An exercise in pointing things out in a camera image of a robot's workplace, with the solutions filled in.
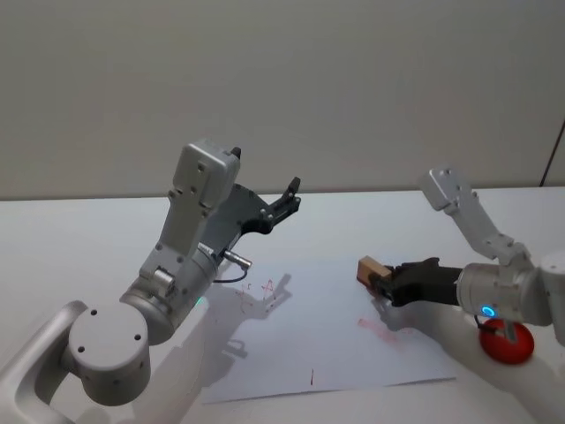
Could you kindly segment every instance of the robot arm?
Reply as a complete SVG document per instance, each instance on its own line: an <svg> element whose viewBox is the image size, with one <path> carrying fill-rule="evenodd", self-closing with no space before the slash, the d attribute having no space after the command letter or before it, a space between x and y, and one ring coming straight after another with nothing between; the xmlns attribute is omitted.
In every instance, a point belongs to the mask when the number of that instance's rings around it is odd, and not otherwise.
<svg viewBox="0 0 565 424"><path fill-rule="evenodd" d="M0 415L15 424L72 424L49 407L67 373L102 405L128 403L145 389L149 346L174 334L222 260L251 266L231 252L238 239L267 234L298 211L298 178L271 205L235 185L240 154L205 140L183 149L161 236L137 279L114 305L72 302L47 322L0 370Z"/></svg>
<svg viewBox="0 0 565 424"><path fill-rule="evenodd" d="M420 186L434 209L454 219L473 250L498 259L499 265L471 263L453 269L431 258L389 267L389 275L369 273L365 284L391 299L393 306L427 300L458 305L469 314L499 317L510 341L516 340L512 322L553 323L557 340L565 345L565 253L534 267L525 246L496 229L477 194L449 167L431 170Z"/></svg>

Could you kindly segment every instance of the white paper sheet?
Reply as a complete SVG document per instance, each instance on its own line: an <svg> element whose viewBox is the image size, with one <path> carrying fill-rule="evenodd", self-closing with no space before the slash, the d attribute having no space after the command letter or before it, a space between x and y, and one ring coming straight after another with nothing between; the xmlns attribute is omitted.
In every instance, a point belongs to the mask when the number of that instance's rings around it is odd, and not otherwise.
<svg viewBox="0 0 565 424"><path fill-rule="evenodd" d="M206 298L205 403L455 377L410 328L388 330L356 261L259 263ZM241 274L230 267L222 278Z"/></svg>

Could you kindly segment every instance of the white table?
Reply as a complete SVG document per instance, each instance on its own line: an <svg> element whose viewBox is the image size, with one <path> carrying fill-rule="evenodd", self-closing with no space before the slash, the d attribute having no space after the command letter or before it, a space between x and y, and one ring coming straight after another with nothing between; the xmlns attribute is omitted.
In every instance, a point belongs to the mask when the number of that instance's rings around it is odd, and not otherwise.
<svg viewBox="0 0 565 424"><path fill-rule="evenodd" d="M479 195L499 229L523 241L534 261L565 248L565 188L483 190ZM157 240L167 207L164 199L0 203L1 363L67 301L94 305L118 299ZM414 261L436 255L452 266L485 261L418 192L305 194L297 215L267 237L242 238L236 250L256 262L356 261L366 254ZM456 381L202 405L197 397L201 307L168 343L152 348L152 382L130 405L96 405L72 376L53 405L79 424L536 422L516 396L537 416L559 422L551 411L561 407L561 399L565 404L565 348L555 342L552 327L534 330L532 361L504 367L480 350L467 317L451 307L419 308L429 322L437 322L422 330L460 362ZM386 364L375 358L375 366Z"/></svg>

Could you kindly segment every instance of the red base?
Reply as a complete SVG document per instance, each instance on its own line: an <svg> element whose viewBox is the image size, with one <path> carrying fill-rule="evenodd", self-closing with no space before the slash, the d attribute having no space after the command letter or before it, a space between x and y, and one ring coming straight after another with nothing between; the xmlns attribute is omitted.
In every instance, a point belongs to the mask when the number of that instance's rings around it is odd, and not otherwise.
<svg viewBox="0 0 565 424"><path fill-rule="evenodd" d="M502 320L490 319L485 322L487 327L504 330ZM488 356L503 364L523 364L533 354L534 341L530 331L522 324L514 323L516 329L517 343L510 343L505 337L488 331L480 331L478 339L480 345Z"/></svg>

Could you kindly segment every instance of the wooden block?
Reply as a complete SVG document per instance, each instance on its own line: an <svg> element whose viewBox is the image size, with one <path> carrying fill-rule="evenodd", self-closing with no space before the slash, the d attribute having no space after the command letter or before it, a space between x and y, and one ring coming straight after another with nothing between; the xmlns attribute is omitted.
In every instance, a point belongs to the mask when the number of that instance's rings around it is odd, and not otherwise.
<svg viewBox="0 0 565 424"><path fill-rule="evenodd" d="M357 268L357 280L369 289L371 288L371 283L369 282L370 274L378 274L383 278L390 278L392 273L390 272L390 269L379 264L371 256L366 256L359 261Z"/></svg>

